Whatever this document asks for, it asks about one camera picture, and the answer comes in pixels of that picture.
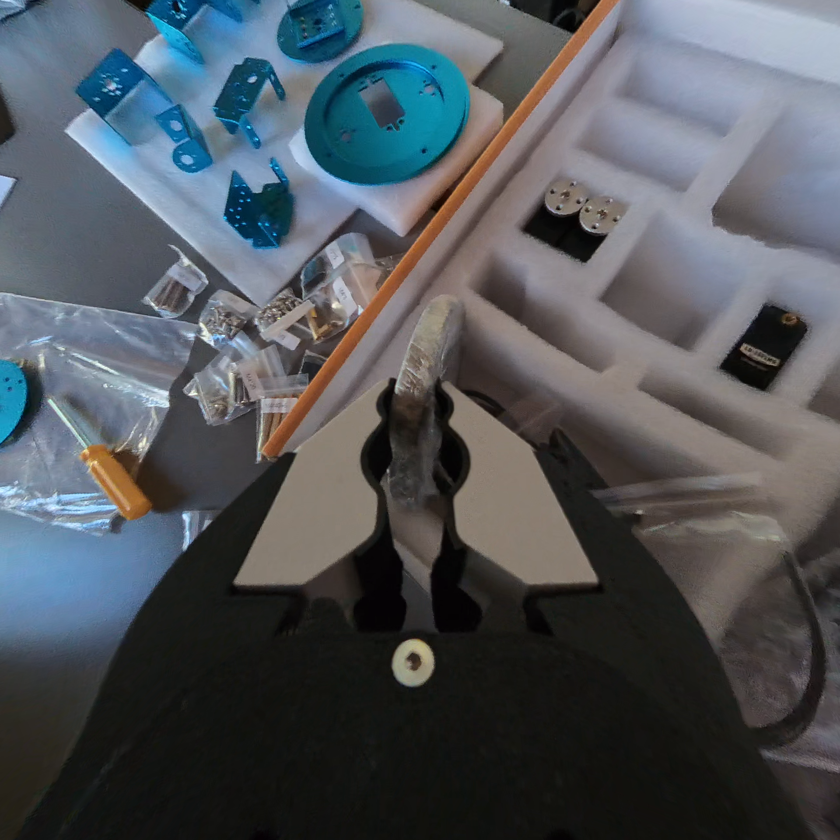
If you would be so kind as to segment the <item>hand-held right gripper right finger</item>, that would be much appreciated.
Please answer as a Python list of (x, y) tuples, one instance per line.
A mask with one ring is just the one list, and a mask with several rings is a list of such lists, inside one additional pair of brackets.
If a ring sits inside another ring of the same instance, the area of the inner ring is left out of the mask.
[(533, 447), (452, 384), (437, 384), (437, 484), (446, 509), (430, 573), (441, 634), (526, 625), (541, 596), (599, 577)]

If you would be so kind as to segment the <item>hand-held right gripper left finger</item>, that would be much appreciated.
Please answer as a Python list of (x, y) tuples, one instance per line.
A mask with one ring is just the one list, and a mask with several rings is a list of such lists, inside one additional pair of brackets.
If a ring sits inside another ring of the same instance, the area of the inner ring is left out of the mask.
[(403, 628), (403, 561), (383, 486), (394, 385), (376, 383), (290, 454), (237, 592), (331, 599), (362, 632)]

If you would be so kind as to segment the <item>yellow-handled screwdriver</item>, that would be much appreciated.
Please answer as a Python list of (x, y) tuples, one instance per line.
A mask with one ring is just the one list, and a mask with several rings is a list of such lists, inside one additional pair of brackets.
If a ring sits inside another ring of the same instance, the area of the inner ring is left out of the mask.
[(128, 521), (148, 515), (152, 510), (150, 499), (107, 445), (99, 427), (66, 398), (48, 395), (46, 402), (76, 439), (80, 462), (119, 515)]

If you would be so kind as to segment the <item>orange and white cardboard box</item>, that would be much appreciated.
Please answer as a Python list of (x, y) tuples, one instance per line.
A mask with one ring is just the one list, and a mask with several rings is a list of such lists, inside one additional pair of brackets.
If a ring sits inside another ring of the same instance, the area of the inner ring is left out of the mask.
[[(548, 71), (541, 81), (552, 85), (550, 76), (555, 70), (561, 69), (559, 63)], [(426, 248), (434, 242), (447, 224), (450, 214), (456, 213), (469, 198), (471, 189), (493, 162), (493, 154), (501, 151), (516, 131), (516, 115), (526, 117), (528, 114), (524, 109), (532, 109), (538, 101), (537, 86), (533, 105), (525, 102), (521, 104), (510, 120), (511, 130), (492, 150), (488, 150), (470, 173), (473, 178), (466, 188), (464, 201), (455, 208), (455, 195), (452, 195), (446, 208), (437, 214), (431, 227), (427, 229), (425, 239), (417, 240), (418, 257), (414, 259), (412, 268), (402, 280), (395, 283), (394, 291), (385, 295), (386, 304), (416, 267)], [(516, 409), (502, 405), (491, 395), (475, 389), (459, 388), (465, 324), (466, 309), (457, 296), (444, 293), (431, 298), (417, 318), (395, 375), (392, 419), (389, 421), (393, 456), (383, 479), (385, 498), (387, 510), (395, 518), (398, 547), (415, 552), (415, 556), (427, 568), (428, 583), (431, 583), (432, 552), (440, 550), (446, 513), (437, 481), (438, 455), (442, 440), (436, 409), (437, 384), (456, 386), (533, 447), (583, 547), (585, 537), (606, 538), (607, 526), (614, 527), (624, 523), (593, 496), (594, 490), (660, 480), (705, 477), (646, 479), (614, 485), (602, 476), (585, 451), (575, 443), (559, 422), (554, 422), (551, 427), (536, 422), (534, 419), (538, 412), (531, 408), (523, 410), (525, 417), (519, 417)]]

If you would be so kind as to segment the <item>blue round metal disc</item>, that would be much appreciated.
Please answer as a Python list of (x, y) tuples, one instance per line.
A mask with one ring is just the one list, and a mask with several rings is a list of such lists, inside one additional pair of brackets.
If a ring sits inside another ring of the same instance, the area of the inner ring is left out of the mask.
[(24, 370), (11, 360), (1, 360), (1, 445), (16, 434), (28, 404), (28, 381)]

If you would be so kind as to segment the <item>single clear hardware bag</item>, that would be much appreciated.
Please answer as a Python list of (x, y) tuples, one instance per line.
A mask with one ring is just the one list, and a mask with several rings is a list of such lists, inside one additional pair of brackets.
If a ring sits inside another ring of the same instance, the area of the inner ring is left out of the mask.
[(194, 540), (214, 521), (218, 509), (184, 510), (182, 517), (182, 551), (186, 551)]

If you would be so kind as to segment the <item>clear bag inside box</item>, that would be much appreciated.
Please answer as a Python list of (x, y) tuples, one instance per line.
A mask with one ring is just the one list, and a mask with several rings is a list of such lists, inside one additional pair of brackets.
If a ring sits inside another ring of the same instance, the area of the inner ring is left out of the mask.
[(838, 549), (802, 560), (756, 474), (594, 490), (656, 558), (719, 656), (762, 748), (838, 712)]

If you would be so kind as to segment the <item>pile of small screw bags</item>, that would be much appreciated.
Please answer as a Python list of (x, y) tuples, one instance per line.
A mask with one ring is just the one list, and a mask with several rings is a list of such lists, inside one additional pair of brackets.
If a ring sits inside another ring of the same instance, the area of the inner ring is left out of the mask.
[(197, 337), (216, 353), (184, 394), (209, 426), (254, 413), (256, 461), (268, 460), (270, 439), (403, 257), (377, 257), (367, 236), (352, 232), (262, 306), (216, 291), (197, 324)]

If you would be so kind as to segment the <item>clear plastic bag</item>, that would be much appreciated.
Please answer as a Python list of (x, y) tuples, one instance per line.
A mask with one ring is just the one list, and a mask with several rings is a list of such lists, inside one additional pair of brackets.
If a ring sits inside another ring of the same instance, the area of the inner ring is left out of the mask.
[(176, 320), (2, 293), (2, 362), (21, 370), (28, 390), (20, 424), (2, 442), (2, 512), (109, 532), (118, 509), (49, 399), (69, 406), (136, 479), (195, 333)]

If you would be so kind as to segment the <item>black servo motor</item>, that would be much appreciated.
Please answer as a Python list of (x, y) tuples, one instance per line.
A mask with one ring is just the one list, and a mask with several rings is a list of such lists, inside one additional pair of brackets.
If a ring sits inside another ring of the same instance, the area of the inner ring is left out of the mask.
[(766, 303), (732, 345), (719, 370), (754, 390), (767, 392), (808, 331), (801, 314)]

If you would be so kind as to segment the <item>black servo with silver horn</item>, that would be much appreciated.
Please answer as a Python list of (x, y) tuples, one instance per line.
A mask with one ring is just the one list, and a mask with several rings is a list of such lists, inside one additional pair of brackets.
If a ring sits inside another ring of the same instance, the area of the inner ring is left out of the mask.
[(578, 200), (573, 212), (564, 216), (559, 251), (581, 263), (588, 262), (622, 222), (629, 207), (629, 203), (606, 195)]
[(578, 244), (583, 230), (580, 211), (587, 200), (587, 187), (577, 180), (556, 179), (545, 189), (542, 204), (523, 226), (532, 238), (566, 253)]

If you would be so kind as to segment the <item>white foam sheet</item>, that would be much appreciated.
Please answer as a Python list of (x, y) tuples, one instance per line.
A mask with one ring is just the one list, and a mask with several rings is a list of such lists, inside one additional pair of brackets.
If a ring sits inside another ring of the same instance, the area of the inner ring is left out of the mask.
[[(235, 287), (254, 302), (266, 302), (295, 277), (305, 262), (360, 210), (398, 237), (428, 220), (430, 207), (444, 195), (502, 125), (502, 103), (476, 86), (482, 72), (499, 57), (503, 42), (418, 2), (363, 2), (360, 39), (352, 55), (384, 44), (427, 47), (452, 60), (469, 83), (470, 109), (465, 131), (444, 159), (410, 181), (395, 185), (352, 185), (324, 172), (309, 153), (302, 124), (310, 96), (341, 58), (306, 66), (284, 56), (277, 29), (286, 2), (262, 2), (244, 11), (244, 21), (210, 8), (201, 12), (193, 33), (202, 64), (180, 54), (162, 35), (148, 41), (133, 58), (160, 88), (197, 122), (213, 158), (197, 174), (180, 171), (172, 161), (173, 142), (141, 111), (131, 128), (132, 141), (89, 109), (67, 133), (94, 159), (180, 235)], [(240, 134), (228, 134), (212, 111), (231, 69), (246, 57), (268, 60), (286, 90), (285, 101), (267, 91), (255, 109), (261, 148)], [(237, 171), (256, 192), (275, 181), (270, 158), (290, 179), (294, 213), (290, 233), (278, 248), (254, 248), (223, 219), (230, 175)]]

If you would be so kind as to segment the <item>white foam box insert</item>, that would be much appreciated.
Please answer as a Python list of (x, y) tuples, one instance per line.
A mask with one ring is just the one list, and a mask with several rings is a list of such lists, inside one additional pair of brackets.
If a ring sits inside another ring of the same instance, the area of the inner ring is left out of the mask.
[[(616, 2), (559, 62), (288, 445), (449, 293), (458, 387), (559, 422), (608, 482), (759, 474), (795, 543), (837, 529), (838, 3)], [(562, 178), (630, 205), (586, 263), (523, 232)], [(766, 303), (808, 333), (761, 392), (719, 365)]]

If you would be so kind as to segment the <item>wide blue perforated bracket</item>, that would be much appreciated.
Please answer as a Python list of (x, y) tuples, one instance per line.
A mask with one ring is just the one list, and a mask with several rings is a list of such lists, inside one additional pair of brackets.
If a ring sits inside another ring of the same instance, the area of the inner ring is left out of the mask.
[(294, 214), (295, 197), (278, 159), (269, 166), (276, 182), (264, 184), (254, 192), (245, 179), (232, 171), (224, 209), (225, 222), (255, 249), (278, 248), (288, 236)]

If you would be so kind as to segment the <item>small blue U bracket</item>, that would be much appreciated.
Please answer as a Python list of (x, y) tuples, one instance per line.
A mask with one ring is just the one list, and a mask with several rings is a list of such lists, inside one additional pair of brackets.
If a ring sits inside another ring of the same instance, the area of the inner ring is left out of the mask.
[(267, 59), (246, 57), (231, 69), (213, 105), (214, 115), (227, 133), (243, 133), (255, 150), (260, 149), (261, 139), (249, 114), (266, 85), (275, 92), (280, 102), (286, 100), (286, 90), (272, 64)]

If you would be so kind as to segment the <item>blue metal U bracket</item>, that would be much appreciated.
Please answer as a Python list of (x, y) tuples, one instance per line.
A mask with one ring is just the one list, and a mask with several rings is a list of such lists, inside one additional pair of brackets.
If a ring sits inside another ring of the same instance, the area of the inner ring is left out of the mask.
[(258, 15), (260, 1), (153, 1), (146, 16), (167, 45), (197, 65), (236, 45)]
[(213, 164), (202, 130), (189, 111), (121, 49), (111, 50), (77, 85), (78, 97), (129, 146), (162, 132), (176, 168), (196, 174)]

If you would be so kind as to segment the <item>blue angled bracket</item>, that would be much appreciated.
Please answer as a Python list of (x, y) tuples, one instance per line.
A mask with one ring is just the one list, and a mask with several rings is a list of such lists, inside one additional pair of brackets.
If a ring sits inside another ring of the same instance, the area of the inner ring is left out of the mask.
[(299, 49), (343, 35), (345, 23), (338, 1), (299, 1), (288, 7), (290, 27)]

